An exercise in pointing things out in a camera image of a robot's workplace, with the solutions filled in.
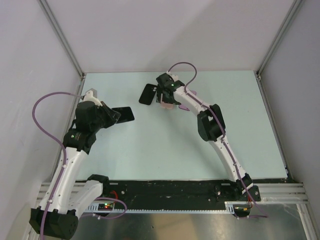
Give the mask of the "pink phone case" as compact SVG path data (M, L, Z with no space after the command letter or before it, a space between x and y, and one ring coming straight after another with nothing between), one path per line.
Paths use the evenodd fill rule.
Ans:
M160 95L160 106L163 108L163 109L167 109L167 110L171 110L174 108L174 105L171 104L171 103L166 103L163 101L163 94Z

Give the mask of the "black phone case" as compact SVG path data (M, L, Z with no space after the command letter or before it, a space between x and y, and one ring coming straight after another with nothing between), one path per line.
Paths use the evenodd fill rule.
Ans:
M140 104L150 106L157 92L157 86L147 83L142 91L142 94L138 100Z

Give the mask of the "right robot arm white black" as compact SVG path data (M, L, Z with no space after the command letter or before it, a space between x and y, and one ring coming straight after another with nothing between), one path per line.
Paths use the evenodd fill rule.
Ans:
M210 105L196 96L178 76L165 72L156 78L157 102L160 104L183 105L197 119L197 132L202 140L209 143L228 175L232 197L238 201L245 197L252 202L258 200L259 191L247 171L237 160L227 138L226 125L221 108Z

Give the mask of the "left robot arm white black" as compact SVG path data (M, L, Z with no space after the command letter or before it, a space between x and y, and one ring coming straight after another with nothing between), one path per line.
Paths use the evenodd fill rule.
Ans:
M116 124L121 113L104 102L82 101L75 118L63 138L62 159L59 161L50 186L37 208L31 209L29 223L41 239L46 236L69 240L78 227L84 211L96 199L107 199L111 187L95 179L88 180L74 196L76 178L88 157L96 134Z

